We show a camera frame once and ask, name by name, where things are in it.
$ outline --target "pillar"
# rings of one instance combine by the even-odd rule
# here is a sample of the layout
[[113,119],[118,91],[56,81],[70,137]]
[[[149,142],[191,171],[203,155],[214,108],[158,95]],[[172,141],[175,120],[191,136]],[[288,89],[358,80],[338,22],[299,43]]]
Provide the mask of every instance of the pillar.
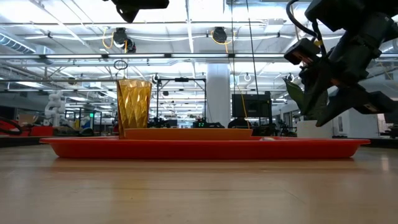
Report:
[[228,64],[208,64],[206,85],[207,121],[211,123],[220,122],[227,128],[231,121]]

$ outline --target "amber glass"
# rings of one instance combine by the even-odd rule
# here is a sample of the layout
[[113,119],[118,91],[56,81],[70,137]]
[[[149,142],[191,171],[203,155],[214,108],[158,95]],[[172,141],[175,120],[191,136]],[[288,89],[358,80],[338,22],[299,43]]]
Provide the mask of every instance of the amber glass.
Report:
[[119,136],[127,128],[146,128],[152,83],[142,80],[118,81]]

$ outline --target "red tray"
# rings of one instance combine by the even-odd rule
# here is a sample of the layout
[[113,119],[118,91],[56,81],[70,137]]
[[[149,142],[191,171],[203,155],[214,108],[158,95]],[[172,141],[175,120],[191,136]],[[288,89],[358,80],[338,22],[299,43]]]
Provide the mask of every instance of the red tray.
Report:
[[59,157],[97,159],[337,159],[369,140],[274,138],[274,141],[153,141],[118,137],[48,138]]

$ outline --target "table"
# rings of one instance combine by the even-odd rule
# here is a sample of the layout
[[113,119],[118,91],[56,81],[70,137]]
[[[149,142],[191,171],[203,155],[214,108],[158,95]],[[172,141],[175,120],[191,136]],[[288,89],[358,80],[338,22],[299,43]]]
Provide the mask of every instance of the table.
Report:
[[398,223],[398,151],[324,161],[59,159],[0,149],[2,223]]

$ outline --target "white robot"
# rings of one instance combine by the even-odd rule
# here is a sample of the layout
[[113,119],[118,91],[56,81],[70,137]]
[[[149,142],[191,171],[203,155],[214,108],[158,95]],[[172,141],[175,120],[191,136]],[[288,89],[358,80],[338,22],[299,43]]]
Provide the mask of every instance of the white robot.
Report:
[[50,118],[53,120],[53,127],[60,125],[60,115],[65,112],[65,101],[61,101],[62,94],[62,91],[55,91],[53,94],[49,95],[50,101],[44,111],[46,116],[46,120],[44,121],[45,126],[49,125]]

